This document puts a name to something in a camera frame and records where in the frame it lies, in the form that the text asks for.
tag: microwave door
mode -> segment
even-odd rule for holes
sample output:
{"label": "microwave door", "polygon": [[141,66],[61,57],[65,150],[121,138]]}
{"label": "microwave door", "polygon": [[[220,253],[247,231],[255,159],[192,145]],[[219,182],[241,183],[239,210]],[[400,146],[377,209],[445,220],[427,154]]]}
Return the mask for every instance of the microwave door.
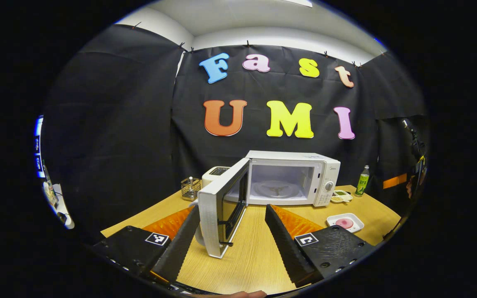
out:
{"label": "microwave door", "polygon": [[222,258],[246,209],[249,159],[242,159],[199,191],[200,226],[207,253]]}

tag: white microwave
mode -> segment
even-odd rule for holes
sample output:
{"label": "white microwave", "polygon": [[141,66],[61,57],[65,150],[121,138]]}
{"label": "white microwave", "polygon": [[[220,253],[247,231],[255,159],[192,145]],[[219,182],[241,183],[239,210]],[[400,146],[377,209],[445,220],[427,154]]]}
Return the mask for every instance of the white microwave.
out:
{"label": "white microwave", "polygon": [[198,192],[196,239],[222,258],[249,204],[329,205],[339,171],[339,161],[316,153],[249,151]]}

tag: pink dish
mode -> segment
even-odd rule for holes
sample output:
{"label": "pink dish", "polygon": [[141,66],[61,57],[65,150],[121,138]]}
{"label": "pink dish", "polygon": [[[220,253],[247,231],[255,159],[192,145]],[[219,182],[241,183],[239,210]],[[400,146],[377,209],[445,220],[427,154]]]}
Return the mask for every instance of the pink dish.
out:
{"label": "pink dish", "polygon": [[342,228],[350,228],[352,227],[353,222],[350,219],[339,219],[335,224],[341,226]]}

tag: clip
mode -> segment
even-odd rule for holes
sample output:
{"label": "clip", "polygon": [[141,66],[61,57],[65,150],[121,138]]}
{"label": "clip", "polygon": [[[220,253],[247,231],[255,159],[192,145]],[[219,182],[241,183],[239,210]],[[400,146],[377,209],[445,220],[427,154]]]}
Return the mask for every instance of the clip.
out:
{"label": "clip", "polygon": [[[140,23],[141,23],[141,22],[137,23],[137,25],[139,25]],[[132,29],[133,29],[133,28],[136,28],[136,27],[137,27],[137,25],[133,26],[133,27],[132,27]]]}

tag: green bottle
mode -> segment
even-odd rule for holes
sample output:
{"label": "green bottle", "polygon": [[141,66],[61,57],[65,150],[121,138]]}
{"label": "green bottle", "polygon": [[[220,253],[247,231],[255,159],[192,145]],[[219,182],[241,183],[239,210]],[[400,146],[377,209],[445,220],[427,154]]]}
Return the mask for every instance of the green bottle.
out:
{"label": "green bottle", "polygon": [[364,166],[364,171],[362,174],[360,174],[360,179],[358,181],[358,185],[356,185],[356,192],[354,193],[354,196],[361,197],[364,194],[367,181],[369,181],[369,166],[366,164],[366,166]]}

